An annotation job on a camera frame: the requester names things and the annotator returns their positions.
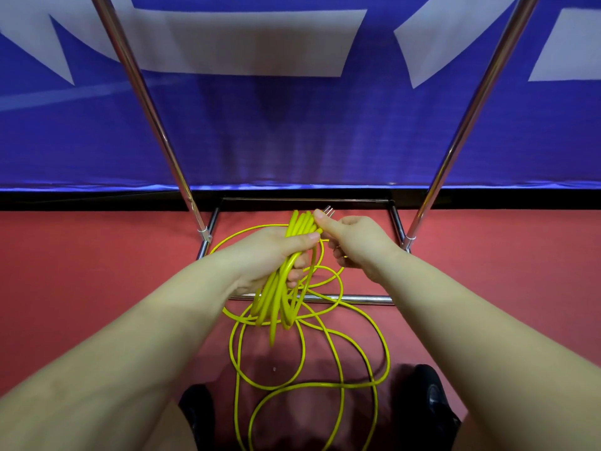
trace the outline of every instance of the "skin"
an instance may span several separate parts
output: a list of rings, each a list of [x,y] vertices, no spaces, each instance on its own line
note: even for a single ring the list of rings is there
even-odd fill
[[[315,217],[338,264],[386,288],[468,407],[454,449],[599,449],[601,369],[402,251],[370,218]],[[194,449],[172,385],[227,298],[319,238],[284,234],[261,230],[193,263],[13,388],[0,400],[0,448]],[[307,264],[297,260],[290,287]]]

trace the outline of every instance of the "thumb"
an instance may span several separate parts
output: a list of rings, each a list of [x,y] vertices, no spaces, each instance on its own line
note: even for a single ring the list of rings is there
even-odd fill
[[[316,209],[315,212],[313,212],[313,217],[315,218],[315,223],[317,223],[317,226],[319,226],[333,238],[340,239],[342,231],[344,230],[344,225],[342,225],[342,223],[329,218],[319,209]]]
[[[282,241],[282,247],[286,256],[297,251],[307,251],[319,242],[319,233],[301,234],[299,236],[285,237]]]

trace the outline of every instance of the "blue fabric backdrop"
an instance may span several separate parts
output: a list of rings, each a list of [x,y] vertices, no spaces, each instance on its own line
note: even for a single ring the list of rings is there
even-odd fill
[[[367,10],[339,78],[145,71],[188,180],[209,189],[427,186],[511,11],[414,89],[393,31],[427,0],[132,1]],[[566,7],[601,0],[541,0],[448,185],[601,188],[601,81],[528,81]],[[0,189],[173,188],[121,65],[54,28],[75,85],[0,35]]]

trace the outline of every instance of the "yellow cord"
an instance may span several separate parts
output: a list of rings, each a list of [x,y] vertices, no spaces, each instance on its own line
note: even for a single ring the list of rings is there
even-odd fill
[[[228,242],[229,240],[233,239],[236,236],[239,236],[241,234],[244,234],[246,232],[256,230],[259,228],[266,228],[266,227],[272,227],[272,226],[288,227],[288,229],[286,231],[286,237],[315,232],[315,230],[317,228],[315,225],[315,222],[313,220],[313,216],[311,215],[310,212],[300,214],[300,216],[299,216],[298,211],[295,210],[292,214],[292,218],[290,219],[289,224],[287,224],[287,225],[285,225],[285,224],[258,225],[258,226],[253,226],[251,228],[244,229],[242,231],[238,231],[237,233],[232,234],[229,237],[227,237],[226,239],[219,242],[213,248],[213,250],[211,250],[211,253],[218,250],[219,247],[221,247],[225,242]],[[336,433],[338,432],[338,428],[340,427],[340,422],[342,420],[342,413],[344,411],[344,390],[345,389],[359,389],[359,388],[371,388],[372,389],[372,394],[373,394],[373,399],[374,399],[372,426],[370,428],[369,434],[367,435],[367,439],[365,440],[365,444],[362,448],[363,451],[365,451],[369,447],[370,441],[372,440],[373,433],[376,430],[376,424],[378,422],[378,390],[376,387],[387,378],[388,372],[390,371],[390,354],[388,352],[388,346],[386,344],[386,340],[384,339],[384,336],[380,332],[380,329],[378,328],[376,323],[374,323],[374,321],[371,319],[371,317],[369,317],[369,315],[367,313],[365,313],[363,310],[361,310],[357,307],[350,305],[349,303],[342,302],[342,296],[344,294],[344,289],[342,286],[342,279],[340,278],[340,274],[342,273],[343,268],[341,268],[338,272],[336,272],[335,270],[333,270],[327,266],[321,265],[321,261],[323,260],[323,253],[324,253],[323,242],[327,242],[327,239],[321,239],[319,242],[320,243],[319,259],[316,260],[316,258],[317,258],[316,249],[314,248],[312,251],[311,266],[304,269],[305,272],[308,272],[308,273],[305,276],[305,278],[303,278],[302,280],[300,280],[298,282],[298,285],[295,288],[293,288],[293,289],[287,288],[286,280],[288,278],[288,274],[289,274],[290,270],[294,266],[295,260],[297,259],[297,257],[300,256],[300,253],[295,253],[295,254],[291,255],[290,257],[288,257],[287,260],[282,264],[282,266],[277,271],[275,271],[274,273],[272,273],[269,276],[269,279],[267,280],[267,283],[265,284],[265,286],[255,294],[255,299],[253,300],[252,304],[249,305],[244,310],[244,312],[242,312],[242,314],[240,314],[238,316],[238,315],[233,314],[229,310],[227,310],[227,308],[225,308],[225,307],[223,308],[223,313],[236,321],[233,329],[231,330],[231,334],[229,335],[229,358],[231,359],[232,365],[234,365],[234,368],[236,369],[236,393],[234,395],[234,427],[236,429],[236,438],[238,440],[238,443],[240,444],[240,448],[244,451],[246,451],[246,446],[244,445],[244,440],[242,439],[242,435],[240,434],[240,426],[239,426],[239,422],[238,422],[238,401],[239,401],[240,379],[241,378],[244,379],[244,381],[246,381],[249,385],[254,386],[255,388],[258,388],[258,389],[261,389],[264,391],[269,391],[269,394],[267,394],[263,398],[263,400],[261,402],[259,402],[259,404],[255,407],[254,411],[252,412],[252,416],[251,416],[251,419],[248,424],[248,449],[249,449],[249,451],[254,451],[254,447],[252,446],[252,425],[255,422],[257,414],[259,413],[259,410],[263,407],[263,405],[265,405],[265,403],[267,403],[270,399],[277,396],[278,394],[282,394],[282,393],[285,393],[288,391],[292,391],[295,389],[301,389],[301,388],[336,388],[336,389],[340,390],[340,407],[338,409],[338,416],[336,418],[336,424],[334,425],[334,429],[332,430],[330,437],[327,439],[327,442],[324,445],[323,450],[326,450],[332,444],[334,437],[336,436]],[[322,282],[319,282],[316,284],[310,284],[312,274],[317,269],[325,269],[325,270],[331,272],[332,276],[325,281],[322,281]],[[316,288],[318,286],[322,286],[326,283],[329,283],[330,281],[332,281],[334,279],[338,280],[338,283],[340,285],[340,293],[338,295],[338,299],[332,299],[328,296],[324,296],[320,293],[317,293],[316,291],[314,291],[312,289],[312,288]],[[325,310],[315,312],[308,304],[303,302],[303,299],[304,299],[306,293],[310,293],[312,295],[319,296],[320,298],[326,299],[327,301],[330,301],[333,304],[330,307],[326,308]],[[374,374],[372,372],[372,366],[369,362],[369,359],[367,358],[367,356],[365,355],[365,352],[361,349],[361,347],[357,344],[356,341],[351,339],[346,334],[343,334],[334,329],[327,328],[325,326],[325,324],[323,323],[323,321],[321,320],[321,318],[320,318],[321,315],[324,315],[325,313],[328,313],[328,312],[334,310],[339,305],[349,308],[350,310],[356,311],[360,315],[364,316],[364,318],[366,318],[370,322],[370,324],[373,326],[373,328],[376,330],[376,333],[378,334],[378,337],[380,338],[380,341],[382,342],[382,347],[384,348],[384,354],[385,354],[385,358],[386,358],[386,369],[384,370],[384,373],[382,374],[382,376],[380,378],[374,379]],[[304,314],[304,315],[298,315],[298,312],[299,312],[301,306],[305,307],[309,313]],[[319,324],[319,326],[307,322],[306,321],[307,318],[315,318],[317,320],[317,323]],[[240,325],[240,324],[242,324],[242,328],[238,335],[238,346],[237,346],[237,350],[236,350],[236,355],[234,356],[234,338],[236,336],[236,331],[238,329],[238,325]],[[244,331],[245,331],[247,325],[269,326],[270,327],[269,341],[270,341],[270,344],[273,346],[274,340],[275,340],[275,329],[278,324],[282,324],[282,326],[285,329],[289,329],[293,325],[296,325],[298,332],[299,332],[300,344],[301,344],[301,348],[302,348],[302,352],[301,352],[301,356],[300,356],[300,363],[299,363],[299,366],[298,366],[295,374],[285,383],[282,383],[279,386],[264,386],[259,383],[256,383],[255,381],[251,380],[250,378],[248,378],[246,376],[246,374],[242,371],[242,368],[240,367],[240,360],[242,357],[242,341],[244,338]],[[301,373],[301,370],[305,363],[305,336],[303,334],[301,325],[307,326],[308,328],[316,329],[325,334],[325,337],[327,339],[327,342],[329,343],[330,349],[332,350],[332,354],[334,355],[336,367],[338,369],[338,376],[339,376],[338,382],[304,382],[304,383],[293,384],[294,381],[299,376],[299,374]],[[363,383],[346,383],[346,382],[344,382],[344,376],[342,374],[342,365],[340,364],[338,352],[336,351],[334,342],[332,341],[332,338],[331,338],[332,334],[342,337],[344,340],[348,341],[351,345],[353,345],[353,347],[355,347],[355,349],[359,352],[359,354],[363,358],[365,367],[367,368],[369,381],[366,381]]]

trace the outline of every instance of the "forearm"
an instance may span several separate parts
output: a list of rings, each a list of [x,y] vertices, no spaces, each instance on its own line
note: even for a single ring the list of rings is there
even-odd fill
[[[139,447],[233,287],[218,256],[185,268],[7,394],[0,447]]]
[[[596,445],[598,367],[401,250],[379,269],[408,324],[503,447]]]

